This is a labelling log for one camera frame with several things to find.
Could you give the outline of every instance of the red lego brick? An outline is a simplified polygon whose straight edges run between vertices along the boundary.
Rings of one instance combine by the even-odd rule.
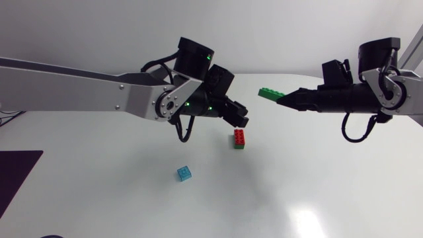
[[[245,138],[244,138],[244,130],[234,130],[234,137],[235,137],[235,149],[244,149],[245,146]]]

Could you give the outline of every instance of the green lego brick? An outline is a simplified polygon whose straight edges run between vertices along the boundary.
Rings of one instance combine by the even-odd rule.
[[[245,145],[235,145],[234,148],[235,149],[244,149]]]
[[[258,92],[258,95],[274,102],[276,102],[279,98],[285,96],[285,94],[283,93],[268,88],[261,88]]]

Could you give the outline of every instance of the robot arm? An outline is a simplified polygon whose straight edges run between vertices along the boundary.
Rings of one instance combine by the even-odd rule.
[[[234,75],[217,65],[209,70],[213,53],[181,38],[179,51],[165,58],[176,59],[173,71],[160,59],[141,73],[122,75],[0,58],[0,110],[122,111],[174,125],[182,114],[192,121],[194,116],[222,117],[245,127],[248,111],[225,95]],[[154,65],[161,67],[145,72]],[[171,83],[164,81],[168,76]]]
[[[408,115],[416,120],[416,117],[423,116],[423,98],[420,96],[423,80],[411,70],[397,69],[399,48],[399,38],[365,43],[359,49],[361,83],[353,83],[347,59],[343,63],[333,60],[322,64],[323,85],[315,90],[300,88],[279,96],[275,101],[298,111],[345,112],[342,134],[354,143],[365,140],[376,123],[386,123],[393,115]],[[375,114],[360,139],[346,135],[350,113]]]

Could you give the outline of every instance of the white wall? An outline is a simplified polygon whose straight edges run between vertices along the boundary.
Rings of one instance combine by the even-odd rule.
[[[321,75],[388,36],[406,47],[421,0],[2,1],[0,56],[121,73],[176,51],[180,36],[213,48],[235,73]]]

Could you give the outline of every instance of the silver arm segment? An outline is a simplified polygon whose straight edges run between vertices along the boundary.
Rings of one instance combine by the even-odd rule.
[[[201,83],[175,87],[148,73],[103,75],[0,58],[0,110],[124,111],[164,122]]]
[[[387,88],[393,92],[388,100],[379,87],[379,70],[365,71],[363,76],[381,103],[381,111],[388,115],[423,115],[422,78],[410,70],[400,70],[401,76],[385,77]]]

